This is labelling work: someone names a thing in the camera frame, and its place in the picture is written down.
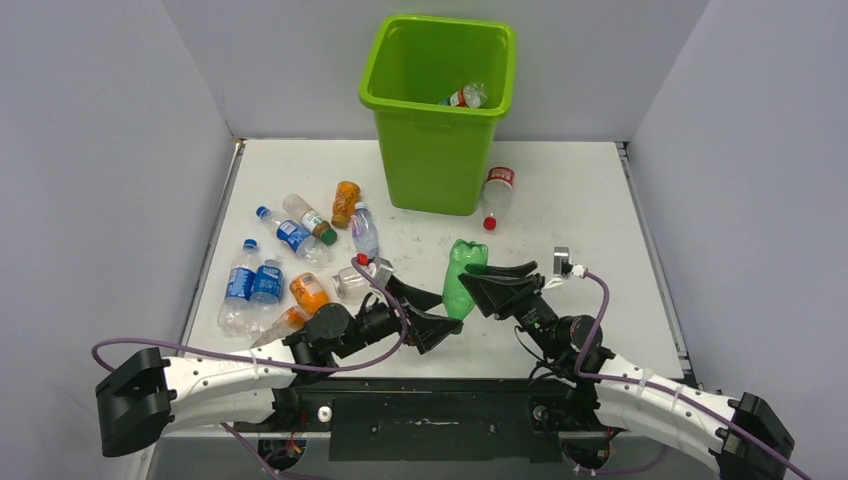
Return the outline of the clear jar silver lid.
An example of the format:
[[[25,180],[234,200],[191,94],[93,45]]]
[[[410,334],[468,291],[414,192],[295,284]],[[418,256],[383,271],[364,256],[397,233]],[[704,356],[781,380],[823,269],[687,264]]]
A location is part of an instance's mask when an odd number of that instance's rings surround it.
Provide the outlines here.
[[[370,292],[370,284],[352,266],[333,275],[332,282],[337,297],[343,303],[359,302]]]

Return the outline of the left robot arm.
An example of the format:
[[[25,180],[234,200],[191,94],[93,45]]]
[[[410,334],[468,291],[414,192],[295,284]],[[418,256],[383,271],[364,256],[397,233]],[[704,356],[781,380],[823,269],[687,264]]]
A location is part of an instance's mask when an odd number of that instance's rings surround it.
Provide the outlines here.
[[[390,279],[382,300],[357,313],[338,303],[321,306],[302,328],[261,346],[220,353],[189,350],[165,356],[137,351],[96,386],[101,452],[107,458],[140,451],[171,431],[217,423],[266,423],[290,428],[298,403],[283,390],[343,370],[338,360],[390,336],[420,354],[460,326],[434,315],[437,295]]]

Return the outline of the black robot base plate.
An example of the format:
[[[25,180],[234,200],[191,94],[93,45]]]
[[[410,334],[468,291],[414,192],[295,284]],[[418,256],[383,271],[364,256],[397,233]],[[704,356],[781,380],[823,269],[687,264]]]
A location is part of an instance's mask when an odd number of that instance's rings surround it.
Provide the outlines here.
[[[326,379],[275,390],[263,420],[241,433],[329,439],[333,461],[488,461],[562,458],[600,466],[620,433],[594,400],[538,379]]]

